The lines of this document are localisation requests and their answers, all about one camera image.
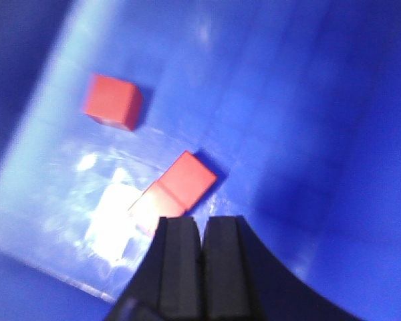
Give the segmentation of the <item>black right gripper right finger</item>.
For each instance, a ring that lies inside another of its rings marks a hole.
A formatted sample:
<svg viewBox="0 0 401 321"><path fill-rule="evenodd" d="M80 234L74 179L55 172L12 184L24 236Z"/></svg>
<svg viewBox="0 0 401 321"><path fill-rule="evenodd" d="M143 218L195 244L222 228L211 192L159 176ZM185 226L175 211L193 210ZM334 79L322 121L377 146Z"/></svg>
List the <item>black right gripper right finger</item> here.
<svg viewBox="0 0 401 321"><path fill-rule="evenodd" d="M203 254L207 320L356 320L292 274L242 216L211 217Z"/></svg>

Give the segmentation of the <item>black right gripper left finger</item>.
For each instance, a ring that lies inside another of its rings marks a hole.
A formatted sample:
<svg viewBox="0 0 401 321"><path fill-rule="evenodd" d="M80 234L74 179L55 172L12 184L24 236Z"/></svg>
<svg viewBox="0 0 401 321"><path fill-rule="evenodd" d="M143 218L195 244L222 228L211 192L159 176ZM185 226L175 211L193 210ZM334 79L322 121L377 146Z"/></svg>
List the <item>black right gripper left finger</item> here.
<svg viewBox="0 0 401 321"><path fill-rule="evenodd" d="M108 320L202 320L203 259L192 217L159 219L142 263Z"/></svg>

